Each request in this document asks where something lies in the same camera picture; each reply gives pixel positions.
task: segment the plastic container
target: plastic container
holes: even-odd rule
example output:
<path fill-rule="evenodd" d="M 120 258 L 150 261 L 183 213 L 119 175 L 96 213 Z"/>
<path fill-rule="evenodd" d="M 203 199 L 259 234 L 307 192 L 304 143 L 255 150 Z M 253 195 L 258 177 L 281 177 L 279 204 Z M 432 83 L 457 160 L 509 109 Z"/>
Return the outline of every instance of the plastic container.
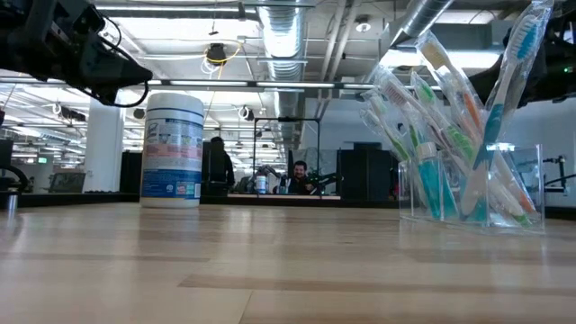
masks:
<path fill-rule="evenodd" d="M 418 172 L 424 186 L 432 216 L 441 220 L 457 214 L 455 200 L 448 187 L 444 169 L 440 167 L 436 144 L 422 143 L 416 147 L 418 153 Z"/>
<path fill-rule="evenodd" d="M 267 178 L 265 175 L 259 175 L 256 177 L 256 191 L 259 194 L 265 194 L 266 193 L 266 181 L 267 181 Z"/>
<path fill-rule="evenodd" d="M 203 113 L 203 103 L 189 95 L 161 93 L 148 99 L 140 206 L 198 206 Z"/>
<path fill-rule="evenodd" d="M 484 234 L 543 233 L 545 205 L 540 146 L 520 148 L 497 143 L 489 149 L 500 153 L 504 163 L 517 170 L 513 173 L 514 180 L 526 188 L 533 207 L 523 208 L 509 199 L 508 187 L 499 180 L 499 170 L 493 165 L 482 180 L 485 190 L 479 193 L 474 213 L 464 214 L 461 205 L 464 188 L 470 181 L 468 174 L 449 152 L 441 150 L 434 156 L 432 150 L 424 152 L 419 147 L 420 161 L 408 160 L 399 165 L 400 216 L 411 221 L 433 221 Z M 425 195 L 418 194 L 420 181 Z"/>

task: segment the table surface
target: table surface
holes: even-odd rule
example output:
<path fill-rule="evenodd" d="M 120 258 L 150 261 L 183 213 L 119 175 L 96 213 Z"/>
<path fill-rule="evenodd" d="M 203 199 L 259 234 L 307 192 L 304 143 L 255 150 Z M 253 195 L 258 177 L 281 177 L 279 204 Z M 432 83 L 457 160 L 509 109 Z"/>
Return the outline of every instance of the table surface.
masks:
<path fill-rule="evenodd" d="M 398 211 L 135 203 L 0 216 L 0 323 L 574 323 L 576 223 L 486 236 Z"/>

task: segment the ductwork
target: ductwork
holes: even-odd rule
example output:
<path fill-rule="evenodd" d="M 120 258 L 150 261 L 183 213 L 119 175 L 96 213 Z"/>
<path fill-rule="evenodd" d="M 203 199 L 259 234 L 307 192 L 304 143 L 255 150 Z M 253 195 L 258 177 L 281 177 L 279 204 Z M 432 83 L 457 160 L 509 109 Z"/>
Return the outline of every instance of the ductwork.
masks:
<path fill-rule="evenodd" d="M 448 9 L 454 0 L 412 0 L 408 4 L 406 14 L 400 19 L 386 24 L 381 38 L 380 52 L 382 57 L 390 47 L 404 41 L 416 38 L 432 27 L 434 22 Z M 371 83 L 377 66 L 364 82 Z"/>
<path fill-rule="evenodd" d="M 448 9 L 454 0 L 412 0 L 398 33 L 405 33 L 410 38 L 418 37 L 432 27 L 440 15 Z"/>
<path fill-rule="evenodd" d="M 297 59 L 302 54 L 303 9 L 260 7 L 258 13 L 263 25 L 266 55 L 273 59 Z M 294 82 L 302 80 L 303 68 L 301 63 L 271 62 L 268 64 L 268 70 L 270 78 L 274 81 Z M 303 117 L 304 111 L 299 109 L 299 99 L 299 93 L 276 92 L 274 94 L 275 116 Z M 302 124 L 297 123 L 296 128 L 301 131 Z M 280 132 L 284 143 L 294 143 L 299 138 L 293 133 L 293 125 L 281 125 Z"/>

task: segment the container lid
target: container lid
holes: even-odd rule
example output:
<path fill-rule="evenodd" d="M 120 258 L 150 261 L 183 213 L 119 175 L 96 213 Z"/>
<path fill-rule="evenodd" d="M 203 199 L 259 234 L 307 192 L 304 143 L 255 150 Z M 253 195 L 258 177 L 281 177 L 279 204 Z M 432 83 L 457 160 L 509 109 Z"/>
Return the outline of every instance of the container lid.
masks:
<path fill-rule="evenodd" d="M 157 93 L 148 98 L 148 109 L 154 108 L 173 108 L 197 112 L 204 115 L 203 102 L 191 95 L 186 94 L 173 94 L 173 93 Z"/>
<path fill-rule="evenodd" d="M 436 156 L 436 143 L 426 142 L 418 145 L 416 147 L 416 153 L 418 154 L 418 159 L 423 160 L 427 158 L 434 158 Z"/>

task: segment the white column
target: white column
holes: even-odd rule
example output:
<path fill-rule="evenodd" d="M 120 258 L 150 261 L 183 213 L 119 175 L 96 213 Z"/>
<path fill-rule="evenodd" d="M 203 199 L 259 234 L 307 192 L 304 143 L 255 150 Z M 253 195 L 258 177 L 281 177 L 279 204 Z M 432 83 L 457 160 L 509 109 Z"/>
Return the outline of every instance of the white column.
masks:
<path fill-rule="evenodd" d="M 46 163 L 40 163 L 41 158 L 46 158 Z M 38 155 L 38 161 L 35 166 L 34 188 L 35 194 L 47 194 L 50 188 L 50 176 L 54 174 L 54 155 Z"/>
<path fill-rule="evenodd" d="M 116 192 L 120 189 L 125 116 L 123 108 L 90 100 L 84 192 Z"/>

